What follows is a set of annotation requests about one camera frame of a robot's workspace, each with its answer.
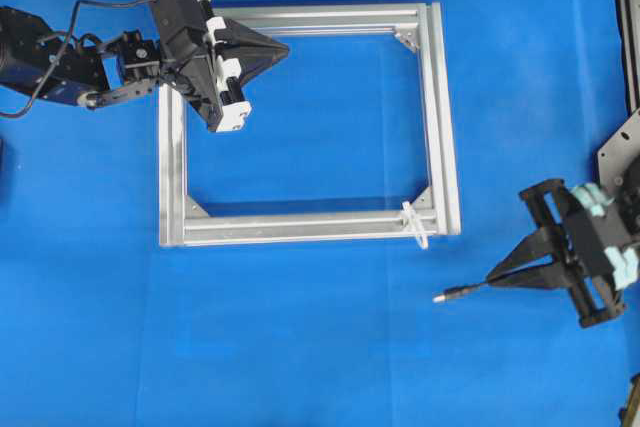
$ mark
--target wire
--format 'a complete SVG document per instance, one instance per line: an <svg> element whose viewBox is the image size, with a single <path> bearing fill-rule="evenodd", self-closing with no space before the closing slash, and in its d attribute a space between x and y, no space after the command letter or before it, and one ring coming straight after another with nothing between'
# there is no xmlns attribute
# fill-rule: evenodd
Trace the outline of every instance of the wire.
<svg viewBox="0 0 640 427"><path fill-rule="evenodd" d="M156 0L134 0L133 2L124 2L124 3L98 2L95 0L76 1L75 5L73 6L73 12L71 13L71 22L69 23L69 29L66 32L64 32L64 41L62 42L62 45L60 45L60 48L58 49L57 54L51 61L49 68L47 69L45 74L40 78L40 81L38 82L38 85L33 91L33 94L31 94L31 98L29 99L27 104L18 112L0 112L0 117L3 117L5 119L17 119L22 117L23 115L25 115L27 112L31 110L31 107L33 107L33 103L38 98L38 95L40 95L40 92L44 88L45 83L47 82L47 80L49 80L49 77L51 77L51 74L53 74L53 71L56 69L56 67L60 63L60 59L62 58L65 50L69 46L69 42L71 42L71 38L73 37L73 31L76 27L76 21L78 19L78 10L80 9L81 5L90 5L93 7L103 7L107 9L128 9L131 7L136 7L138 5L147 4L149 2L155 2L155 1Z"/></svg>
<svg viewBox="0 0 640 427"><path fill-rule="evenodd" d="M54 30L53 32L49 32L48 34L43 35L42 37L38 37L36 42L42 44L44 42L49 42L50 40L57 39L58 37L63 37L65 35L67 35L67 33L64 30ZM78 39L76 39L73 35L71 36L71 38L74 40L74 42L78 42Z"/></svg>
<svg viewBox="0 0 640 427"><path fill-rule="evenodd" d="M435 303L445 302L447 300L459 299L460 297L464 297L471 292L478 290L480 287L488 285L488 282L479 282L477 284L470 285L461 285L459 287L452 287L450 289L446 289L439 295L436 295L433 298Z"/></svg>
<svg viewBox="0 0 640 427"><path fill-rule="evenodd" d="M96 44L96 50L101 55L105 54L109 50L109 47L111 47L112 44L115 44L116 42L122 40L123 38L124 38L124 34L120 34L119 36L114 37L113 39L100 42L99 44Z"/></svg>
<svg viewBox="0 0 640 427"><path fill-rule="evenodd" d="M84 34L82 37L80 37L78 40L76 40L76 50L78 51L78 54L80 54L80 55L84 54L84 41L85 40L89 40L89 41L93 42L93 44L96 47L102 43L102 40L100 40L100 37L98 37L97 35L94 35L94 34L91 34L91 33Z"/></svg>

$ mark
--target mint green part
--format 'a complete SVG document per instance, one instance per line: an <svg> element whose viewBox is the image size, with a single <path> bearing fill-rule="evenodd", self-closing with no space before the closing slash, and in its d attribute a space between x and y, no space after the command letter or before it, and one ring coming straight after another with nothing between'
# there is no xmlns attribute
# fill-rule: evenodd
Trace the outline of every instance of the mint green part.
<svg viewBox="0 0 640 427"><path fill-rule="evenodd" d="M615 246L607 247L604 253L613 265L613 282L616 290L626 289L638 280L638 254L627 249L624 254Z"/></svg>
<svg viewBox="0 0 640 427"><path fill-rule="evenodd" d="M578 185L571 190L573 196L594 217L604 217L604 205L608 205L607 198L593 183Z"/></svg>

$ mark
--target blue mat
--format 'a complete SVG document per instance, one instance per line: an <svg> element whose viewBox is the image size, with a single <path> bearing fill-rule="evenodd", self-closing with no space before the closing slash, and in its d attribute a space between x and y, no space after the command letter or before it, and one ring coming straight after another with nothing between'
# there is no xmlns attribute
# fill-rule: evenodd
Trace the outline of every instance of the blue mat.
<svg viewBox="0 0 640 427"><path fill-rule="evenodd" d="M74 1L0 2L63 29ZM342 0L214 0L295 1ZM614 0L440 1L463 234L428 252L162 250L155 98L0 122L0 425L616 425L640 370L637 287L622 320L586 331L563 292L431 303L531 230L520 189L593 178L625 118ZM156 35L146 7L80 13L79 32L138 27ZM213 212L414 197L415 58L392 39L289 44L247 89L245 130L212 136L190 112L193 196ZM24 102L0 91L3 110Z"/></svg>

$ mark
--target rectangular metal frame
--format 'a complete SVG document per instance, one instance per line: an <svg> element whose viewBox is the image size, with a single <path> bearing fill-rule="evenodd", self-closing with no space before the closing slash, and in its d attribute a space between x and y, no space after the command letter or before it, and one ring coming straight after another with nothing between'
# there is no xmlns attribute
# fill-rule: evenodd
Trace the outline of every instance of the rectangular metal frame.
<svg viewBox="0 0 640 427"><path fill-rule="evenodd" d="M419 57L429 185L403 210L212 217L188 194L182 97L160 89L160 245L197 246L460 233L460 206L440 4L216 9L271 36L391 34Z"/></svg>

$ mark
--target black mechanical linkage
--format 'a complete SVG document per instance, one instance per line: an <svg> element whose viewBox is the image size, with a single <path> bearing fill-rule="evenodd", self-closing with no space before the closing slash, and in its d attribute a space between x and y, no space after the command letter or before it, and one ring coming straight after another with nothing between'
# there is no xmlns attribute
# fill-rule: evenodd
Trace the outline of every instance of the black mechanical linkage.
<svg viewBox="0 0 640 427"><path fill-rule="evenodd" d="M102 43L92 34L67 46L38 98L90 109L133 100L163 83L178 90L216 131L225 106L245 102L242 87L289 53L289 48L232 19L221 19L215 39L208 21L215 16L209 0L152 0L149 3L160 39L124 32ZM0 85L31 96L62 41L41 18L0 8ZM85 46L90 40L95 45ZM121 87L109 86L102 61L117 58ZM220 65L237 61L236 75Z"/></svg>
<svg viewBox="0 0 640 427"><path fill-rule="evenodd" d="M454 287L434 298L452 300L489 285L501 288L567 289L584 328L615 319L626 309L624 288L637 280L640 245L640 157L626 172L616 199L596 184L570 192L551 179L520 192L536 230L489 272L484 282ZM553 200L556 220L546 197ZM548 258L545 263L538 263ZM600 306L587 285L590 280Z"/></svg>

